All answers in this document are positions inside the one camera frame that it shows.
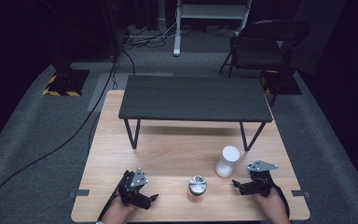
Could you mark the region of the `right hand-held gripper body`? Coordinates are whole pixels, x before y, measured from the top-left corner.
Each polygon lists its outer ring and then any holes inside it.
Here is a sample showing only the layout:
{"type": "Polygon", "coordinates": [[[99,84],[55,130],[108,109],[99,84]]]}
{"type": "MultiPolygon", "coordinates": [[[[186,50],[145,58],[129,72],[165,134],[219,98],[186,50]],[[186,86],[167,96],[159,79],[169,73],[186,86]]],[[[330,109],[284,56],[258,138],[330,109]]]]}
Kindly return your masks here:
{"type": "Polygon", "coordinates": [[[270,189],[275,185],[270,171],[278,169],[279,166],[266,161],[256,160],[248,166],[251,182],[241,184],[242,195],[261,194],[263,197],[269,195],[270,189]]]}

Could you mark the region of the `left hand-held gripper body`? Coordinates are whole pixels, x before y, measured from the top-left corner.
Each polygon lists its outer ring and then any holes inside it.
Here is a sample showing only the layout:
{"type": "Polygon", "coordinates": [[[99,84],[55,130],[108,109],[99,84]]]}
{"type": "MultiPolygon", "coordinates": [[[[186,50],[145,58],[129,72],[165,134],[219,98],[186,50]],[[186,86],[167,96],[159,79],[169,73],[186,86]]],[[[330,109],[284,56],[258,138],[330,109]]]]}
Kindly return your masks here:
{"type": "Polygon", "coordinates": [[[140,189],[147,183],[141,168],[136,171],[126,171],[118,184],[118,193],[124,204],[132,204],[142,208],[142,203],[151,202],[140,189]]]}

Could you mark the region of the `person's left hand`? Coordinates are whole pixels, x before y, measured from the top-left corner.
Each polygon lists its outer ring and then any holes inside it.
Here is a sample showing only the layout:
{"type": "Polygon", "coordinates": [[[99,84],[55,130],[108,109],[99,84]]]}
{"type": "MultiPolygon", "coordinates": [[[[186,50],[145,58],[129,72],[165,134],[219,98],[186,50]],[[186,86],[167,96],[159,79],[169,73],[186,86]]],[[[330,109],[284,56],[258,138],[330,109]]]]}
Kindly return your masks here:
{"type": "Polygon", "coordinates": [[[111,202],[103,218],[109,221],[126,220],[136,209],[136,206],[125,205],[119,197],[116,197],[111,202]]]}

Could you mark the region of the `person's right hand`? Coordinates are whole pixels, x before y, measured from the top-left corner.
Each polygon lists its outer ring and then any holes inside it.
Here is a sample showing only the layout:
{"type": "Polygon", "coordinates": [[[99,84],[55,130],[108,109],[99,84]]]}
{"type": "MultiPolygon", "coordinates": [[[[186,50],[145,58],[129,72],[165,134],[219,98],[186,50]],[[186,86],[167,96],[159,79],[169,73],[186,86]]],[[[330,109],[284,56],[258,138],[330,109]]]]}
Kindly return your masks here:
{"type": "Polygon", "coordinates": [[[284,203],[276,189],[271,189],[267,197],[255,194],[253,198],[260,205],[262,211],[268,218],[270,218],[273,213],[286,214],[284,203]]]}

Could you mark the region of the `white cylindrical container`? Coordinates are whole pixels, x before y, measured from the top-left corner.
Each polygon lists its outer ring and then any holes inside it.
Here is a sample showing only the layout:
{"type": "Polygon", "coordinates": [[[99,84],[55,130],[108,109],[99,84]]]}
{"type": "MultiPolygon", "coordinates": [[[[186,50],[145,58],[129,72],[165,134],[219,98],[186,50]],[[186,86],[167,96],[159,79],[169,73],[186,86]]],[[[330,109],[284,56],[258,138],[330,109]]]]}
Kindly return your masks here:
{"type": "Polygon", "coordinates": [[[234,166],[239,160],[240,156],[241,154],[236,147],[224,147],[221,153],[221,157],[214,167],[215,172],[223,178],[231,176],[233,174],[234,166]]]}

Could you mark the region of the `silver metal can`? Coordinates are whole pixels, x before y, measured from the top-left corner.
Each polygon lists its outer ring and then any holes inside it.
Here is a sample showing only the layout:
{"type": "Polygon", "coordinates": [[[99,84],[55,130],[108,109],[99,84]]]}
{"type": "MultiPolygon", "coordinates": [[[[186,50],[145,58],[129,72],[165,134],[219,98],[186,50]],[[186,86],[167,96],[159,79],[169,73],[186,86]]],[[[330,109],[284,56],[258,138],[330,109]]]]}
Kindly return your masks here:
{"type": "Polygon", "coordinates": [[[201,175],[194,175],[188,181],[188,190],[193,196],[202,196],[208,187],[207,180],[201,175]]]}

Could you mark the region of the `grey tape strip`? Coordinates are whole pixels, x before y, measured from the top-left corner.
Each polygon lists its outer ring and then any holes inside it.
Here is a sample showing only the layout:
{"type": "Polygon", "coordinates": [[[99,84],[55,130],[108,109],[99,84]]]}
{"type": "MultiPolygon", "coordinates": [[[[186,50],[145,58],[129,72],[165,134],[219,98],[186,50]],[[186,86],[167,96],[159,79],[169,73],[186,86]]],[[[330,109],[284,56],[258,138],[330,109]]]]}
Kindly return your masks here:
{"type": "Polygon", "coordinates": [[[293,197],[310,198],[310,193],[301,189],[291,190],[293,197]]]}
{"type": "Polygon", "coordinates": [[[74,199],[77,196],[88,196],[89,194],[90,191],[88,189],[76,189],[71,190],[68,194],[68,197],[74,199]]]}

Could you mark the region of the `black raised shelf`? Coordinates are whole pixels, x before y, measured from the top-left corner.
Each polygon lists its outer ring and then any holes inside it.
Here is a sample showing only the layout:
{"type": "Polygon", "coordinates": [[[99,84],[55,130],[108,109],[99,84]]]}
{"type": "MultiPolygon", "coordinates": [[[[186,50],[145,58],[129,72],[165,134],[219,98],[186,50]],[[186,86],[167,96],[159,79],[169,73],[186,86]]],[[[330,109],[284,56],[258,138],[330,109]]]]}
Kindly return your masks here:
{"type": "Polygon", "coordinates": [[[273,121],[256,79],[130,76],[118,117],[133,148],[143,119],[258,122],[256,134],[273,121]]]}

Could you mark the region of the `black hazard-striped stand base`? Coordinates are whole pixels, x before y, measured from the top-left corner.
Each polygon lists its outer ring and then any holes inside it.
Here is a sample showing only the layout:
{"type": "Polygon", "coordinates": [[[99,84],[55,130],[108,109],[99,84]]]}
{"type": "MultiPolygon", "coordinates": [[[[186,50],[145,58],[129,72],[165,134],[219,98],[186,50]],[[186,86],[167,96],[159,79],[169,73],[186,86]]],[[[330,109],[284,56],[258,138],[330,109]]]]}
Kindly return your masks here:
{"type": "Polygon", "coordinates": [[[68,73],[55,72],[49,80],[43,95],[81,96],[89,70],[71,70],[68,73]]]}
{"type": "Polygon", "coordinates": [[[259,74],[259,80],[264,93],[269,98],[270,106],[274,106],[279,95],[302,94],[293,75],[287,76],[278,71],[264,70],[259,74]]]}

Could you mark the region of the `black folding chair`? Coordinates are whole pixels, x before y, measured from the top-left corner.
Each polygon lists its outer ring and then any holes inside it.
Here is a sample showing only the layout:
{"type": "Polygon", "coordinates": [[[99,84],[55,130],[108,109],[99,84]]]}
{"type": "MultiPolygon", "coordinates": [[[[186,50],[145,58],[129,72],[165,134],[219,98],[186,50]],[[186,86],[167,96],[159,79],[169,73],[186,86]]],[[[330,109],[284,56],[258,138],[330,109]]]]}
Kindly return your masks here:
{"type": "Polygon", "coordinates": [[[282,71],[289,67],[296,46],[309,34],[310,26],[304,21],[262,20],[246,25],[229,43],[225,66],[247,70],[282,71]]]}

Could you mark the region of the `black stand pole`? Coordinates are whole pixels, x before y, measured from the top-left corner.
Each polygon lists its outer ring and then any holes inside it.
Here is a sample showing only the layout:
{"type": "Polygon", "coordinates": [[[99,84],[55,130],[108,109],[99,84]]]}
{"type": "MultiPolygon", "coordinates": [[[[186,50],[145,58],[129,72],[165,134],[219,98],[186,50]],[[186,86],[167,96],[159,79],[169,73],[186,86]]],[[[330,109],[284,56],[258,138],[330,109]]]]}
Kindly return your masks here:
{"type": "Polygon", "coordinates": [[[109,39],[111,61],[116,62],[121,51],[116,23],[117,9],[114,0],[100,0],[105,28],[109,39]]]}

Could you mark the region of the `white metal stand frame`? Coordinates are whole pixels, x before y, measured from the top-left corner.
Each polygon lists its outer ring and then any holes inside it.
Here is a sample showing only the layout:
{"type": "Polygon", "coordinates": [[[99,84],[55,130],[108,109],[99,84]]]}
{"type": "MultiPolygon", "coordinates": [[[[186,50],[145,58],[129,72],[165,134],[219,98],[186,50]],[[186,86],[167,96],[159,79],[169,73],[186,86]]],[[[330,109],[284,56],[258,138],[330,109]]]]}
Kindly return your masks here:
{"type": "Polygon", "coordinates": [[[205,19],[205,20],[238,20],[241,22],[239,30],[246,26],[253,0],[245,0],[242,5],[192,5],[183,4],[177,0],[175,11],[176,32],[172,55],[179,57],[181,54],[181,20],[205,19]]]}

